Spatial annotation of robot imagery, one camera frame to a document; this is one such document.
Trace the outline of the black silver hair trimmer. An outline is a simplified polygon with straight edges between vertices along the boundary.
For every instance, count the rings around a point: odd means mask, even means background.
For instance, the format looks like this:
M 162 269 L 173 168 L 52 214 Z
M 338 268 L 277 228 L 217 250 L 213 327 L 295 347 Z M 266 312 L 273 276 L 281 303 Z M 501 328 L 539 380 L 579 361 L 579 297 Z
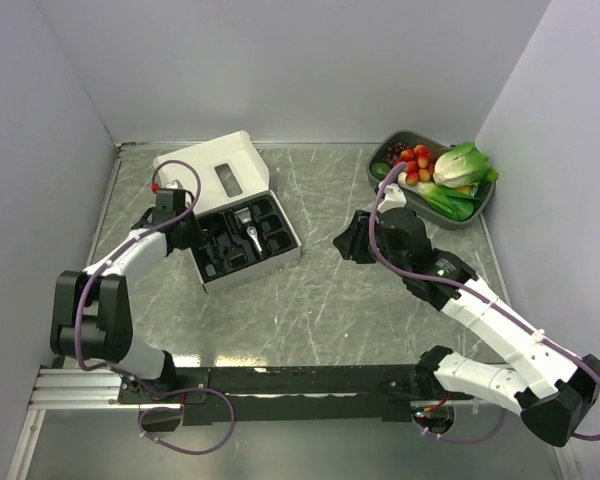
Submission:
M 259 238 L 259 233 L 256 223 L 252 216 L 251 210 L 248 207 L 236 210 L 234 216 L 240 228 L 240 231 L 251 242 L 255 254 L 258 258 L 263 259 L 265 256 L 264 248 Z

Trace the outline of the white box with black tray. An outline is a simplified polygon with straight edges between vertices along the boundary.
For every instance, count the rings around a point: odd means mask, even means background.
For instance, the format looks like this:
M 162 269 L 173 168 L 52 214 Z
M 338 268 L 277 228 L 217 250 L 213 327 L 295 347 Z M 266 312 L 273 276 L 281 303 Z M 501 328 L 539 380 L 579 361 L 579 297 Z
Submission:
M 195 193 L 194 214 L 203 245 L 191 249 L 198 277 L 208 293 L 297 260 L 301 241 L 270 186 L 270 172 L 245 131 L 163 154 L 153 160 L 157 183 Z M 256 256 L 234 212 L 248 207 L 265 256 Z M 212 265 L 216 274 L 209 276 Z

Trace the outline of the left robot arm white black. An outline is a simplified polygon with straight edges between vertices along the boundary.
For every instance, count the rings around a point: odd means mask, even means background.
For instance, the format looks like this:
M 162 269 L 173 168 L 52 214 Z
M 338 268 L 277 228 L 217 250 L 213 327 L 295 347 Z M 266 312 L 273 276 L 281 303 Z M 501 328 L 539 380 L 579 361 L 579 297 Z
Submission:
M 202 238 L 193 213 L 195 197 L 183 189 L 160 188 L 125 240 L 99 262 L 65 271 L 55 284 L 50 346 L 81 369 L 109 367 L 141 384 L 156 402 L 178 387 L 172 355 L 149 346 L 134 333 L 129 291 L 175 250 Z

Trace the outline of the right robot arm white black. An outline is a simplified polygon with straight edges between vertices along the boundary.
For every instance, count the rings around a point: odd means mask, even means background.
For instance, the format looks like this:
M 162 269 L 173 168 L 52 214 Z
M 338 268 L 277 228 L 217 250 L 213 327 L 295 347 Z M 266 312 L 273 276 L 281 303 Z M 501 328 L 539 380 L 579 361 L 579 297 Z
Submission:
M 460 257 L 433 247 L 413 210 L 358 210 L 333 245 L 345 260 L 385 265 L 410 293 L 472 331 L 503 360 L 484 364 L 436 346 L 418 363 L 416 383 L 424 396 L 447 391 L 489 401 L 518 415 L 552 446 L 575 437 L 600 393 L 600 359 L 551 344 Z

